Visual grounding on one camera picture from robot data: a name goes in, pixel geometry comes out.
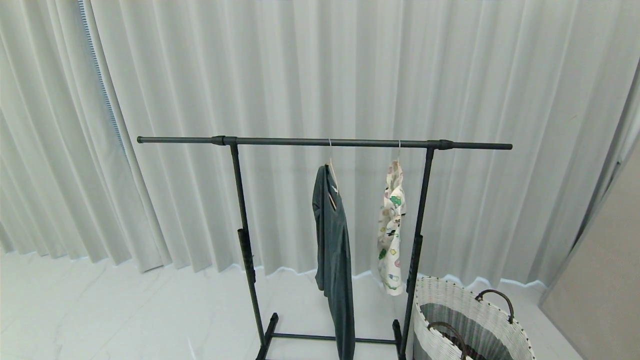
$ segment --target black metal clothing rack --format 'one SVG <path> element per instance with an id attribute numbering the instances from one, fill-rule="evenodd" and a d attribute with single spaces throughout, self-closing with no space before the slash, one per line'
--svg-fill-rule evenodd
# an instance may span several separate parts
<path id="1" fill-rule="evenodd" d="M 255 269 L 253 268 L 253 253 L 251 250 L 251 240 L 249 237 L 249 225 L 246 216 L 246 205 L 244 203 L 244 190 L 242 185 L 242 175 L 240 173 L 240 159 L 238 145 L 294 145 L 294 146 L 345 146 L 345 147 L 398 147 L 402 148 L 423 148 L 427 149 L 424 161 L 424 173 L 422 176 L 422 186 L 420 190 L 420 202 L 418 205 L 418 215 L 415 224 L 415 234 L 413 235 L 413 249 L 411 253 L 411 263 L 409 266 L 409 276 L 406 280 L 406 291 L 408 293 L 406 310 L 404 312 L 404 324 L 400 330 L 400 322 L 395 319 L 392 323 L 394 339 L 369 339 L 356 338 L 359 343 L 379 343 L 396 346 L 398 360 L 406 360 L 406 344 L 410 333 L 410 322 L 413 304 L 413 293 L 418 275 L 418 265 L 420 262 L 420 251 L 422 249 L 422 218 L 424 218 L 424 205 L 427 199 L 427 187 L 429 185 L 429 175 L 431 173 L 431 162 L 436 150 L 448 149 L 493 149 L 510 150 L 513 146 L 509 143 L 474 143 L 474 142 L 452 142 L 449 140 L 350 140 L 350 139 L 310 139 L 310 138 L 239 138 L 236 136 L 214 136 L 210 138 L 190 138 L 190 137 L 138 137 L 139 143 L 211 143 L 214 145 L 231 148 L 231 157 L 234 164 L 234 174 L 236 177 L 236 189 L 238 203 L 240 205 L 240 217 L 242 228 L 238 229 L 238 238 L 243 255 L 244 269 L 246 270 L 246 280 L 249 285 L 249 294 L 253 304 L 253 313 L 260 337 L 260 350 L 256 360 L 265 360 L 269 345 L 273 338 L 293 338 L 306 340 L 335 340 L 335 336 L 287 334 L 276 332 L 278 323 L 278 313 L 273 313 L 267 326 L 267 331 L 262 327 L 262 317 L 258 306 L 258 297 L 255 291 Z"/>

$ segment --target basket handle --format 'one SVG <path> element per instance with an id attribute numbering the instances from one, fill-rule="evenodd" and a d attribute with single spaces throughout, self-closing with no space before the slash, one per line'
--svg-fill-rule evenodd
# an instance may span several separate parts
<path id="1" fill-rule="evenodd" d="M 482 296 L 486 293 L 496 293 L 498 295 L 500 295 L 502 298 L 504 298 L 504 300 L 507 300 L 507 305 L 509 306 L 509 323 L 513 323 L 513 305 L 511 305 L 511 301 L 509 300 L 509 298 L 507 297 L 507 295 L 499 292 L 498 290 L 494 290 L 494 289 L 487 289 L 482 291 L 480 294 L 478 294 L 478 296 L 476 296 L 476 300 L 480 301 L 482 300 Z"/>
<path id="2" fill-rule="evenodd" d="M 465 345 L 465 342 L 462 340 L 462 336 L 460 336 L 460 333 L 458 331 L 456 331 L 456 329 L 453 326 L 451 326 L 451 325 L 449 325 L 448 323 L 445 323 L 445 322 L 431 322 L 431 323 L 429 323 L 429 325 L 427 325 L 427 330 L 430 330 L 434 326 L 444 326 L 447 329 L 451 330 L 451 332 L 453 332 L 453 334 L 456 336 L 456 339 L 458 339 L 458 346 L 460 347 L 460 350 L 462 351 L 462 356 L 460 357 L 460 360 L 466 360 L 466 358 L 468 356 L 468 354 L 467 354 L 467 346 Z"/>

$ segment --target white marble floor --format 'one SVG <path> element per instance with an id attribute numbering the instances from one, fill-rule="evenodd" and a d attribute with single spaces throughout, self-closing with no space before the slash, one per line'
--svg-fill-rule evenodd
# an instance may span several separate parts
<path id="1" fill-rule="evenodd" d="M 172 266 L 139 274 L 133 263 L 41 258 L 0 258 L 0 358 L 51 359 L 255 359 L 258 337 L 246 278 L 238 267 L 218 274 Z M 265 326 L 272 312 L 278 330 L 331 334 L 326 299 L 314 274 L 257 272 Z M 481 282 L 472 289 L 486 286 Z M 502 282 L 542 360 L 580 359 L 542 314 L 542 286 Z M 371 276 L 354 280 L 356 335 L 392 338 L 406 297 L 389 297 Z M 393 359 L 389 345 L 358 344 L 356 359 Z M 270 359 L 336 359 L 335 343 L 275 339 Z"/>

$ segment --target woven basket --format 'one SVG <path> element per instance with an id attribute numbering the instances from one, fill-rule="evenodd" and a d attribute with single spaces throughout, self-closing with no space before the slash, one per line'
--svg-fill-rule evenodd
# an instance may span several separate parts
<path id="1" fill-rule="evenodd" d="M 510 314 L 484 301 L 488 292 L 504 297 Z M 536 358 L 527 333 L 513 318 L 511 301 L 495 290 L 475 296 L 453 282 L 423 277 L 415 286 L 413 330 L 414 360 Z"/>

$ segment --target colorful print pattern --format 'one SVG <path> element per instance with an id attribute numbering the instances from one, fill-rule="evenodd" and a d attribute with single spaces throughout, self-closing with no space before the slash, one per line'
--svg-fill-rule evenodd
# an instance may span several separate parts
<path id="1" fill-rule="evenodd" d="M 406 203 L 402 180 L 402 168 L 398 161 L 393 161 L 387 172 L 387 187 L 378 220 L 378 271 L 390 295 L 400 295 L 403 292 L 400 273 L 400 223 L 406 213 Z"/>

